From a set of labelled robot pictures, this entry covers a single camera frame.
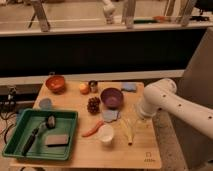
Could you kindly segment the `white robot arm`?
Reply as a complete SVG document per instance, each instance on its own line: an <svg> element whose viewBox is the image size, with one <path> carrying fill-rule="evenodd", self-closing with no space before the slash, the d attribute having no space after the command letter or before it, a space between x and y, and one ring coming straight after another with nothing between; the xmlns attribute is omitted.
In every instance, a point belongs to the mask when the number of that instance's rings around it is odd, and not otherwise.
<svg viewBox="0 0 213 171"><path fill-rule="evenodd" d="M176 83L169 78L148 84L135 104L139 117L151 119L163 109L213 139L213 109L185 100L176 91Z"/></svg>

